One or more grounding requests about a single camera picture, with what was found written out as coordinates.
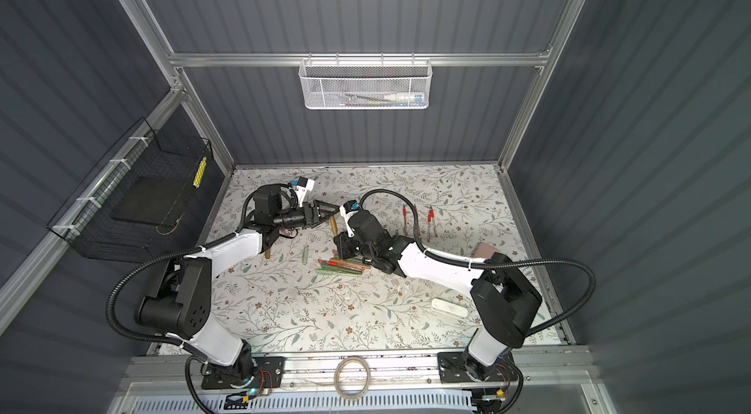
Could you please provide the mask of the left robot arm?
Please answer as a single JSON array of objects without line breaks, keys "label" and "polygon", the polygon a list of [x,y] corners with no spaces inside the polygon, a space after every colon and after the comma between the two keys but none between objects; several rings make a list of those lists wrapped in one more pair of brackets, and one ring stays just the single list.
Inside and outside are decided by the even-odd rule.
[{"label": "left robot arm", "polygon": [[[334,217],[338,206],[305,199],[313,186],[313,181],[305,177],[262,185],[244,199],[234,231],[132,269],[107,300],[106,318],[111,329],[131,340],[176,346],[217,372],[250,378],[256,371],[252,348],[212,314],[212,281],[245,259],[268,252],[288,231],[316,228]],[[150,331],[140,333],[124,326],[115,308],[124,287],[147,269],[155,273],[134,319]]]}]

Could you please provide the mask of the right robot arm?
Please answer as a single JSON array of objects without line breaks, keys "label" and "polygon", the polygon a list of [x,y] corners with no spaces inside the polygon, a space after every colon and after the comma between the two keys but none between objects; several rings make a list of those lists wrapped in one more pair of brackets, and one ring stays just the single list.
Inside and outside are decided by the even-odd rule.
[{"label": "right robot arm", "polygon": [[[420,239],[416,206],[404,195],[383,188],[368,191],[362,198],[379,193],[404,202],[413,215],[413,235],[390,234],[362,202],[350,200],[340,206],[346,231],[334,238],[338,257],[345,260],[361,258],[366,265],[385,274],[432,282],[470,298],[480,323],[465,348],[463,361],[465,371],[476,380],[485,379],[488,368],[513,349],[521,348],[528,337],[576,314],[594,295],[596,275],[579,261],[537,259],[515,262],[498,252],[488,259],[475,260],[430,249]],[[549,265],[580,269],[588,276],[588,285],[582,297],[570,308],[534,325],[543,298],[522,269]]]}]

